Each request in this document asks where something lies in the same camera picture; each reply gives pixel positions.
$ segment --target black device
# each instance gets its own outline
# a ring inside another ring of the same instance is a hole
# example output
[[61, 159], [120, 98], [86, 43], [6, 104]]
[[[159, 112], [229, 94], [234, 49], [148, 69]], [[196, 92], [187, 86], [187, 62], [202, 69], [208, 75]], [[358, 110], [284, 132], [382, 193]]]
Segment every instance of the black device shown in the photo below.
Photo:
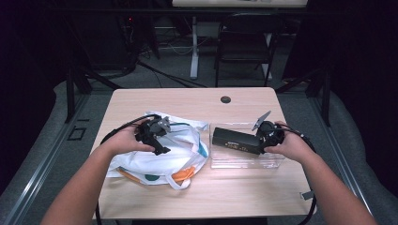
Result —
[[146, 120], [144, 121], [141, 125], [137, 126], [138, 133], [135, 134], [135, 139], [138, 142], [143, 142], [144, 144], [151, 145], [155, 148], [155, 151], [153, 152], [156, 156], [160, 154], [165, 154], [170, 152], [170, 149], [167, 147], [163, 147], [157, 140], [158, 137], [164, 136], [167, 134], [167, 132], [170, 131], [170, 122], [169, 122], [169, 117], [164, 117], [161, 118], [161, 116], [157, 114], [149, 114], [145, 115], [142, 117], [139, 117], [135, 120], [132, 120], [128, 122], [127, 124], [116, 128], [112, 130], [110, 133], [108, 133], [105, 138], [103, 138], [101, 143], [105, 143], [106, 140], [110, 139], [112, 136], [114, 136], [118, 131], [129, 127], [129, 126], [134, 126], [136, 122], [153, 117], [152, 120]]
[[162, 153], [170, 152], [170, 149], [167, 147], [163, 147], [157, 140], [157, 137], [161, 137], [167, 134], [167, 131], [170, 131], [170, 123], [169, 118], [161, 117], [154, 118], [153, 120], [144, 121], [140, 126], [138, 126], [138, 134], [135, 135], [135, 139], [139, 142], [143, 142], [144, 144], [151, 145], [155, 148], [156, 156]]
[[282, 143], [284, 133], [280, 125], [264, 121], [254, 135], [230, 129], [215, 127], [212, 143], [218, 146], [248, 152], [256, 155], [266, 153], [265, 147]]

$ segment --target wire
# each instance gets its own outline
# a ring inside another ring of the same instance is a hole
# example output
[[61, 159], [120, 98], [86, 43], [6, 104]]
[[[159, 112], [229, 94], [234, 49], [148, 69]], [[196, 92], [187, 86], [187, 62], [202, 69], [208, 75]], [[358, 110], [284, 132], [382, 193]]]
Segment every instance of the wire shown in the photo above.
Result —
[[[296, 135], [299, 135], [300, 138], [301, 138], [305, 143], [307, 143], [308, 146], [316, 153], [313, 144], [310, 142], [310, 138], [308, 138], [307, 136], [304, 136], [304, 134], [302, 134], [302, 133], [300, 133], [300, 132], [298, 132], [298, 131], [292, 129], [292, 128], [291, 128], [290, 126], [288, 126], [288, 125], [280, 125], [280, 126], [281, 126], [281, 127], [286, 127], [286, 128], [274, 128], [272, 131], [280, 131], [280, 130], [282, 130], [282, 131], [288, 131], [288, 132], [294, 133], [294, 134], [296, 134]], [[313, 201], [311, 202], [310, 211], [308, 212], [308, 214], [307, 214], [307, 216], [305, 217], [305, 219], [303, 219], [298, 225], [304, 225], [304, 224], [307, 224], [308, 221], [310, 221], [311, 217], [312, 217], [313, 214], [314, 214], [315, 207], [316, 207], [316, 197], [315, 197], [315, 195], [314, 195], [314, 196], [313, 196]]]

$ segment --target black cable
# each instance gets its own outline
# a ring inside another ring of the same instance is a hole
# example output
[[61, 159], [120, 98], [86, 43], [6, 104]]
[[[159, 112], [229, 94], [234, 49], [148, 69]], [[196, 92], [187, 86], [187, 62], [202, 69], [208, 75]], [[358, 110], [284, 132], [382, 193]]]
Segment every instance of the black cable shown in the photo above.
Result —
[[[160, 117], [160, 116], [157, 115], [157, 114], [148, 114], [148, 115], [144, 115], [144, 116], [141, 116], [141, 117], [139, 117], [139, 118], [136, 118], [136, 119], [134, 119], [134, 120], [132, 120], [132, 121], [130, 121], [130, 122], [128, 122], [128, 123], [126, 123], [126, 124], [120, 126], [119, 128], [116, 128], [116, 129], [112, 130], [110, 133], [108, 133], [108, 134], [102, 139], [102, 141], [100, 142], [100, 144], [105, 143], [108, 139], [110, 139], [112, 136], [114, 136], [114, 135], [115, 135], [117, 132], [119, 132], [120, 130], [122, 130], [122, 129], [124, 129], [124, 128], [127, 128], [127, 127], [129, 127], [129, 126], [136, 125], [136, 124], [135, 124], [136, 122], [138, 122], [138, 121], [140, 121], [140, 120], [143, 120], [143, 119], [146, 119], [146, 118], [148, 118], [148, 117], [155, 117], [155, 118], [157, 118], [157, 117]], [[99, 225], [102, 224], [102, 221], [101, 221], [101, 219], [100, 219], [100, 203], [99, 203], [99, 202], [97, 202], [97, 206], [96, 206], [96, 221], [97, 221], [97, 224], [99, 224]]]
[[168, 79], [170, 79], [170, 80], [172, 80], [172, 81], [174, 81], [174, 82], [180, 83], [181, 85], [183, 85], [183, 86], [185, 86], [185, 87], [193, 87], [193, 86], [189, 86], [189, 85], [187, 85], [187, 84], [185, 84], [185, 83], [191, 83], [191, 84], [194, 84], [194, 85], [197, 85], [197, 86], [206, 87], [205, 85], [202, 85], [202, 84], [200, 84], [200, 83], [187, 81], [187, 80], [185, 80], [185, 79], [178, 78], [178, 77], [175, 77], [175, 76], [166, 74], [166, 73], [164, 73], [164, 72], [161, 72], [161, 71], [159, 71], [159, 70], [157, 70], [157, 69], [155, 69], [155, 68], [153, 68], [153, 67], [150, 67], [149, 65], [147, 65], [147, 64], [145, 64], [145, 63], [143, 63], [143, 62], [141, 62], [140, 60], [137, 61], [137, 65], [140, 65], [140, 66], [142, 66], [142, 67], [144, 67], [144, 68], [147, 68], [147, 69], [149, 69], [149, 70], [152, 70], [152, 71], [154, 71], [154, 72], [157, 72], [157, 73], [159, 73], [160, 75], [163, 75], [163, 76], [165, 76], [166, 78], [168, 78]]

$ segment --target table leg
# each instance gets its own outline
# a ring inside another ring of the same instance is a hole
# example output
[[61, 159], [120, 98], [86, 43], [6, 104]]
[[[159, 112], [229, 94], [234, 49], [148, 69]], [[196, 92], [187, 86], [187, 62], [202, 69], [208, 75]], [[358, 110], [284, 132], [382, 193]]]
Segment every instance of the table leg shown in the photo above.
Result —
[[197, 36], [196, 17], [192, 18], [192, 62], [191, 62], [191, 79], [198, 78], [199, 54], [198, 54], [198, 36]]
[[[269, 42], [271, 41], [271, 34], [264, 34], [266, 36], [266, 40], [267, 40], [267, 45], [269, 45]], [[268, 64], [262, 64], [261, 68], [263, 69], [263, 73], [264, 73], [264, 78], [267, 77], [267, 70], [268, 70]], [[268, 76], [268, 81], [272, 81], [272, 74], [271, 72], [269, 73]]]

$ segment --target gray carpet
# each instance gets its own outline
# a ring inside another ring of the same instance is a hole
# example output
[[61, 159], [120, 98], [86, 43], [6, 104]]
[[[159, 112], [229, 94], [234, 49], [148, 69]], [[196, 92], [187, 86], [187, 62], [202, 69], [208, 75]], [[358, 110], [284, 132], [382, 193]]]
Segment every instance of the gray carpet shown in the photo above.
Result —
[[[281, 76], [283, 74], [284, 64], [287, 59], [291, 44], [294, 39], [292, 37], [283, 37], [279, 42], [279, 49], [275, 55], [275, 63], [272, 68], [272, 81], [269, 82], [271, 87], [279, 87], [283, 85]], [[174, 75], [180, 78], [189, 79], [191, 69], [191, 53], [187, 49], [179, 49], [181, 53], [175, 52], [176, 49], [161, 50], [161, 59], [156, 59], [153, 54], [146, 53], [140, 57], [140, 60], [164, 73]], [[206, 86], [214, 86], [213, 69], [215, 48], [212, 40], [206, 40], [200, 47], [199, 61], [199, 77], [195, 81]], [[223, 67], [222, 73], [228, 74], [229, 67]], [[245, 67], [244, 74], [252, 73], [253, 76], [261, 76], [261, 69], [253, 70], [253, 68]], [[173, 82], [159, 74], [137, 66], [137, 68], [128, 76], [112, 79], [125, 88], [170, 88], [182, 87], [180, 84]], [[66, 127], [63, 123], [66, 118], [66, 88], [61, 83], [55, 88], [57, 93], [57, 102], [53, 113], [42, 130], [37, 142], [22, 167], [15, 175], [8, 189], [0, 197], [0, 224], [5, 224], [11, 216], [10, 213], [16, 213], [12, 210], [18, 204], [23, 190], [28, 185], [29, 180], [34, 175], [36, 168], [41, 161], [46, 158], [54, 142], [62, 130], [66, 130], [62, 136], [62, 142], [59, 144], [59, 154], [56, 155], [54, 165], [49, 170], [47, 177], [38, 192], [34, 193], [30, 202], [26, 202], [25, 209], [16, 221], [21, 224], [39, 224], [44, 212], [52, 202], [54, 196], [61, 187], [69, 180], [69, 178], [78, 170], [84, 160], [88, 157], [92, 143], [97, 135], [100, 127], [102, 116], [105, 113], [112, 91], [102, 83], [90, 80], [94, 91], [90, 96], [82, 96], [76, 92], [76, 98], [82, 102], [81, 110], [76, 117]], [[242, 85], [242, 82], [224, 82], [221, 85], [236, 86]], [[243, 85], [261, 86], [260, 82], [248, 82]], [[317, 109], [314, 108], [312, 99], [307, 99], [303, 94], [305, 84], [296, 87], [292, 92], [278, 95], [284, 116], [287, 123], [309, 136], [318, 152], [318, 154], [329, 164], [336, 174], [340, 177], [340, 169], [336, 161], [333, 148], [330, 144], [328, 133], [322, 126], [318, 117]], [[366, 164], [364, 158], [364, 147], [356, 128], [355, 123], [346, 111], [342, 102], [334, 95], [330, 102], [330, 130], [333, 132], [338, 144], [342, 147], [349, 168], [354, 174], [360, 190], [369, 204], [379, 224], [398, 224], [398, 201], [395, 197], [388, 193], [377, 181], [374, 173]], [[298, 224], [304, 217], [270, 217], [268, 224]], [[234, 224], [233, 222], [242, 220], [218, 220], [212, 221], [212, 224]], [[258, 223], [264, 221], [262, 218], [251, 218], [244, 220], [245, 222]], [[115, 224], [114, 221], [104, 221], [105, 224]], [[121, 224], [130, 224], [130, 221], [120, 221]], [[134, 221], [133, 224], [144, 224], [143, 221]], [[209, 221], [190, 221], [190, 224], [206, 224]], [[314, 214], [309, 224], [325, 224], [322, 212], [318, 211]]]

